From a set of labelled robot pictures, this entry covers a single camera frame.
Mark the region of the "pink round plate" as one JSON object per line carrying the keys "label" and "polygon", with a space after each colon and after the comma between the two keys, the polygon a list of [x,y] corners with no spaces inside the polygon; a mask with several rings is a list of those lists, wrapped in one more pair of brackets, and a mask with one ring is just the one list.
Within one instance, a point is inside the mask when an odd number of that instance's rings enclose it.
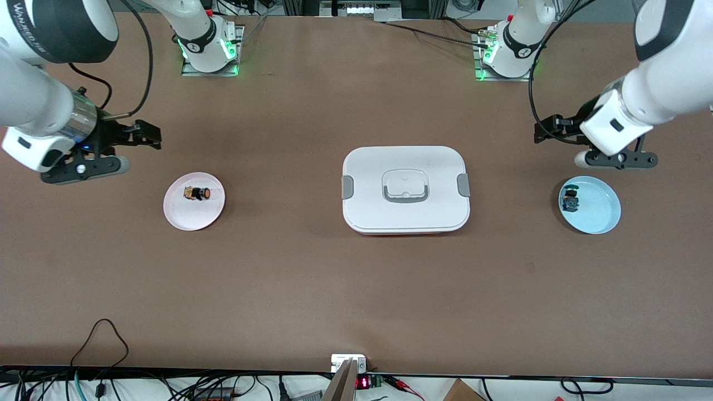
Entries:
{"label": "pink round plate", "polygon": [[[188,200],[183,191],[186,186],[211,189],[207,200]],[[225,190],[221,181],[205,172],[193,172],[175,180],[163,198],[163,213],[171,226],[183,231],[199,231],[212,225],[221,216],[225,206]]]}

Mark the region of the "light blue round plate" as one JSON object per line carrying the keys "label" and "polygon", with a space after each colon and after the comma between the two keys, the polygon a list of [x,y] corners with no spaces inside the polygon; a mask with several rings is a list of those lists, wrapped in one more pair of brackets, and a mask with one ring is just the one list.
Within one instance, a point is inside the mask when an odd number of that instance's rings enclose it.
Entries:
{"label": "light blue round plate", "polygon": [[[561,196],[566,185],[577,185],[579,209],[575,213],[563,212]],[[593,176],[575,176],[566,180],[558,193],[557,206],[564,221],[585,234],[605,234],[621,220],[621,201],[608,183]]]}

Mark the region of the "white lunch box grey clips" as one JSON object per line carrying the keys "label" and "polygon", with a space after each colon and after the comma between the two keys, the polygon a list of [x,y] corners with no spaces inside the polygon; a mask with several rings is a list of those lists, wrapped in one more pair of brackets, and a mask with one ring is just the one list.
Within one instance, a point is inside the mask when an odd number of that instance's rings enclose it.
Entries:
{"label": "white lunch box grey clips", "polygon": [[447,146],[368,146],[342,164],[342,216],[361,234],[456,231],[471,212],[464,159]]}

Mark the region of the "white power strip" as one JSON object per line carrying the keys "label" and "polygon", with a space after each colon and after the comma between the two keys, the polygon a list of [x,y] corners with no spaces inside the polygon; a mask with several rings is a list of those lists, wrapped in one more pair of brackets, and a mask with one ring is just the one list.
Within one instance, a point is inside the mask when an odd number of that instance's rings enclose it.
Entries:
{"label": "white power strip", "polygon": [[389,2],[346,2],[339,5],[339,8],[340,10],[344,10],[346,16],[371,16],[381,18],[387,15],[390,8],[392,8],[392,4]]}

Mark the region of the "brown cardboard box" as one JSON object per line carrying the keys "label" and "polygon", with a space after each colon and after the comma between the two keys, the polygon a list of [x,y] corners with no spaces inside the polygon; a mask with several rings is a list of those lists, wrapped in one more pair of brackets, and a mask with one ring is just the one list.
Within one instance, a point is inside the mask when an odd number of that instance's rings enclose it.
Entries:
{"label": "brown cardboard box", "polygon": [[461,379],[456,379],[443,401],[488,401]]}

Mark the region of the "small white box device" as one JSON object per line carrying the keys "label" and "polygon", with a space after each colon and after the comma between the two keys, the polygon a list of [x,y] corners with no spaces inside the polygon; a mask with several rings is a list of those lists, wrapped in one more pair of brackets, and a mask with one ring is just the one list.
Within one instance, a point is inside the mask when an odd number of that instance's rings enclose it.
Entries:
{"label": "small white box device", "polygon": [[341,364],[343,362],[349,362],[349,360],[356,360],[358,364],[358,373],[359,375],[365,374],[368,371],[368,359],[365,355],[362,354],[346,354],[346,353],[341,353],[341,354],[332,354],[331,355],[331,364],[330,364],[330,372],[331,373],[336,373]]}

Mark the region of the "red clip lead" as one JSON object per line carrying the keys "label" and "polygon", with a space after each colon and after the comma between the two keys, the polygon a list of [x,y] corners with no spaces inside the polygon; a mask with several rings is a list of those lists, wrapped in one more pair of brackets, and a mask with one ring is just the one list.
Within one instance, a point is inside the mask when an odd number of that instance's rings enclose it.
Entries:
{"label": "red clip lead", "polygon": [[420,399],[420,401],[426,401],[417,391],[413,390],[409,385],[407,385],[407,383],[395,378],[394,376],[382,375],[382,380],[395,390],[398,390],[402,393],[412,394],[413,396]]}

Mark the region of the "grey angled bar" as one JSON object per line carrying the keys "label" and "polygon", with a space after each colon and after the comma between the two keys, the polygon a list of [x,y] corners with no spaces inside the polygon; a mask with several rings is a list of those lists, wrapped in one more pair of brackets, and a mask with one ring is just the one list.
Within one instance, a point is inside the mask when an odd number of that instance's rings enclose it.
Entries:
{"label": "grey angled bar", "polygon": [[351,357],[342,360],[320,401],[355,401],[359,366],[359,358]]}

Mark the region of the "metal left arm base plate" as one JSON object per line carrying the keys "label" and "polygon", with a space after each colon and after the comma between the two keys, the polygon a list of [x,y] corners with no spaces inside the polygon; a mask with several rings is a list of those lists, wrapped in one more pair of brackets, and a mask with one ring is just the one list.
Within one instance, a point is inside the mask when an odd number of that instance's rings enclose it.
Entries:
{"label": "metal left arm base plate", "polygon": [[480,81],[527,81],[538,44],[525,45],[507,39],[508,21],[499,21],[487,30],[497,31],[494,43],[479,43],[472,34],[475,77]]}

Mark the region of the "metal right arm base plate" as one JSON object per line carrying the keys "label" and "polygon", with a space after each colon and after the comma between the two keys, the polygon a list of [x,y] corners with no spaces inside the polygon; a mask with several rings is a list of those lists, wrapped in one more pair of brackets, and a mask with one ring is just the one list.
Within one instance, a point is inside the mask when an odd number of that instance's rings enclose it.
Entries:
{"label": "metal right arm base plate", "polygon": [[243,25],[222,21],[214,30],[211,41],[206,42],[201,52],[199,44],[184,43],[177,38],[183,56],[180,75],[183,77],[235,77],[240,71],[243,44]]}

